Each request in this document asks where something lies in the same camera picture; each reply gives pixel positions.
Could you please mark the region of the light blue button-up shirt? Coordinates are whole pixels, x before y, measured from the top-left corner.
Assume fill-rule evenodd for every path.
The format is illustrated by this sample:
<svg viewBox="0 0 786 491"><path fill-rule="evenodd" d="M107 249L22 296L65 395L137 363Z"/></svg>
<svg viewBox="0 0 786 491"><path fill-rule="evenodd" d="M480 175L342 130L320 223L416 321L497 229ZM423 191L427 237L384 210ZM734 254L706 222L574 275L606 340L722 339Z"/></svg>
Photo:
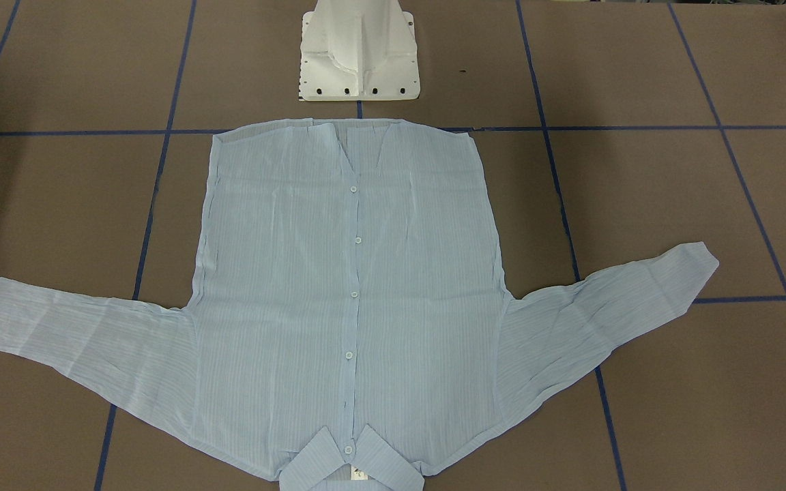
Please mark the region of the light blue button-up shirt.
<svg viewBox="0 0 786 491"><path fill-rule="evenodd" d="M271 121L213 137L185 307L0 278L0 351L282 490L421 490L717 267L681 243L516 299L468 134Z"/></svg>

